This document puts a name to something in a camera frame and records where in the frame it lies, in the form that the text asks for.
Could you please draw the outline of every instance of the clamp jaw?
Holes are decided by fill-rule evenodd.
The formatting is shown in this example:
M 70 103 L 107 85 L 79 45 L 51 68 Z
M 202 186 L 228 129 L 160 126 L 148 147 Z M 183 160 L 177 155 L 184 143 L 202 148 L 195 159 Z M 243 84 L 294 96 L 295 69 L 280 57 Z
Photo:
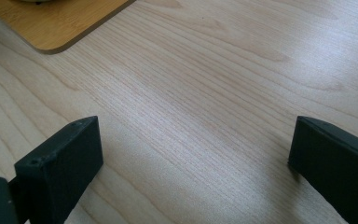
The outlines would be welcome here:
M 0 177 L 0 223 L 63 223 L 102 165 L 98 118 L 69 123 Z
M 349 223 L 358 223 L 358 137 L 322 120 L 298 117 L 289 165 Z

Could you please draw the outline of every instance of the wooden table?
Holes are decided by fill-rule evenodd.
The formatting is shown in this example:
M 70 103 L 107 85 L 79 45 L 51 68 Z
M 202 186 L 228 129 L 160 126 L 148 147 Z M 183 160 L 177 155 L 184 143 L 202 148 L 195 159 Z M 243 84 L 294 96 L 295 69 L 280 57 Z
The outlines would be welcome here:
M 358 135 L 358 0 L 138 0 L 56 55 L 0 22 L 0 175 L 91 115 L 67 223 L 345 223 L 286 163 L 298 115 Z

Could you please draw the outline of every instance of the orange wooden board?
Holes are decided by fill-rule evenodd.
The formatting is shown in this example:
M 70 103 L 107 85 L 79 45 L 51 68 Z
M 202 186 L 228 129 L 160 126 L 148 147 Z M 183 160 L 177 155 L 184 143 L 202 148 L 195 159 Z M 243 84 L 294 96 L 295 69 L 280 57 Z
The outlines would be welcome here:
M 0 0 L 0 19 L 43 53 L 58 53 L 134 0 Z

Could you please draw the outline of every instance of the wood grain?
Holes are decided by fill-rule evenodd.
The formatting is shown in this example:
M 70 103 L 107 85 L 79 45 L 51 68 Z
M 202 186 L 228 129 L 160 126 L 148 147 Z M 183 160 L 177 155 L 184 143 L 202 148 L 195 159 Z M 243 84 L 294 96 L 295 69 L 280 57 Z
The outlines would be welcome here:
M 0 22 L 0 175 L 90 115 L 67 223 L 345 223 L 286 163 L 298 115 L 358 136 L 358 1 L 138 0 L 56 55 Z
M 59 53 L 134 0 L 0 0 L 0 19 L 39 52 Z

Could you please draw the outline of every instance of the cutting board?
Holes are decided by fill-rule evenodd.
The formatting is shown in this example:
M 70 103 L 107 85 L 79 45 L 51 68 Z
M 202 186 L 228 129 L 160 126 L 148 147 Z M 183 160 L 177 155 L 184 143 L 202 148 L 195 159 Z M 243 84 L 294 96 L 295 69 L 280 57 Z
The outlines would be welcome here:
M 134 0 L 0 0 L 0 19 L 36 50 L 53 54 L 71 47 Z

